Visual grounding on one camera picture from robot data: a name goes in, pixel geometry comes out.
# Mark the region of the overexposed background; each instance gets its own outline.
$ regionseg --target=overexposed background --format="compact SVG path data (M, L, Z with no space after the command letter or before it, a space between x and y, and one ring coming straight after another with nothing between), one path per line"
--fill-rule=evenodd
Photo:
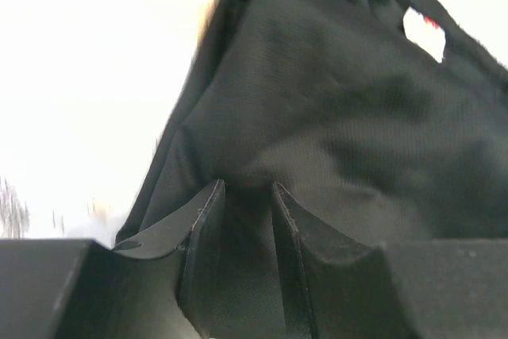
M440 0L508 63L505 0ZM93 236L126 218L194 53L208 0L0 0L0 175L28 237ZM99 228L88 208L110 210Z

